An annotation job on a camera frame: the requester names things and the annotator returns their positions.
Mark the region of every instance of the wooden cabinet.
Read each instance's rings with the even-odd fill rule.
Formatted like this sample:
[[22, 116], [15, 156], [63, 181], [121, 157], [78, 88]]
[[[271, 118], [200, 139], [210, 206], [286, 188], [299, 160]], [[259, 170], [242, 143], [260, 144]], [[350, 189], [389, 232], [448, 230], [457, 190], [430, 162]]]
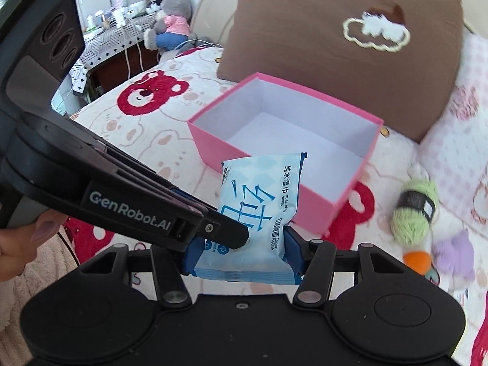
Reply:
[[[147, 50], [143, 42], [139, 43], [142, 54], [142, 66], [144, 71], [149, 70], [158, 64], [157, 51]], [[141, 73], [141, 65], [139, 63], [139, 52], [136, 45], [127, 49], [127, 55], [130, 63], [130, 76], [131, 78]], [[118, 85], [127, 81], [128, 71], [127, 62], [125, 60], [124, 51], [97, 65], [90, 75], [91, 87], [96, 90], [101, 87], [103, 92], [108, 92]]]

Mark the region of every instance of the blue pants on plush toy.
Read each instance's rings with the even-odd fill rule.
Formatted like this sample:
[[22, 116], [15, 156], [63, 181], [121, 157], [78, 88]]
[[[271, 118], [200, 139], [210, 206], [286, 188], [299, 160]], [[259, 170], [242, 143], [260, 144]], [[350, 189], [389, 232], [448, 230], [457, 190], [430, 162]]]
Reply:
[[177, 46], [182, 47], [181, 43], [188, 41], [188, 36], [176, 33], [161, 33], [156, 36], [156, 45], [158, 48], [164, 48], [167, 51], [176, 49]]

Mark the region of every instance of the fingernail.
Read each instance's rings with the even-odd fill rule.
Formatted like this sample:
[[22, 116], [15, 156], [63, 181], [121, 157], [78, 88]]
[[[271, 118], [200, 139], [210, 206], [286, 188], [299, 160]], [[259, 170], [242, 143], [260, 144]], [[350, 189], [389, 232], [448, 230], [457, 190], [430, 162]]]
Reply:
[[50, 236], [53, 231], [56, 230], [56, 223], [53, 221], [47, 221], [42, 223], [36, 231], [32, 234], [31, 242], [37, 242], [41, 239]]

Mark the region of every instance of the brown pillow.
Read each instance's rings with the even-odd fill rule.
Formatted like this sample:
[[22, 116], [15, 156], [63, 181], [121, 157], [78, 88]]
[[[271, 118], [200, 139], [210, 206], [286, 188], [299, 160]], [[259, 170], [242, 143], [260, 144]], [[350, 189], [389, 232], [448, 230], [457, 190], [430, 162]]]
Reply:
[[461, 0], [239, 0], [217, 75], [305, 85], [419, 142], [448, 102], [462, 29]]

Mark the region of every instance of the patterned tablecloth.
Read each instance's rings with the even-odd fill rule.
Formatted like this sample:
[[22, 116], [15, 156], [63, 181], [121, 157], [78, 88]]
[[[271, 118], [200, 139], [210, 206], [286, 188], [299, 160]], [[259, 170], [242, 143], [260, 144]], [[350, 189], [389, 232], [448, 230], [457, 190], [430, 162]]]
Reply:
[[[111, 27], [85, 42], [85, 51], [69, 72], [75, 92], [81, 94], [85, 90], [86, 75], [89, 70], [117, 53], [123, 52], [126, 47], [129, 48], [140, 42], [144, 30], [151, 28], [156, 22], [156, 15], [141, 16], [135, 18], [133, 22], [127, 21], [127, 25], [123, 28]], [[142, 30], [138, 31], [135, 25], [141, 26]]]

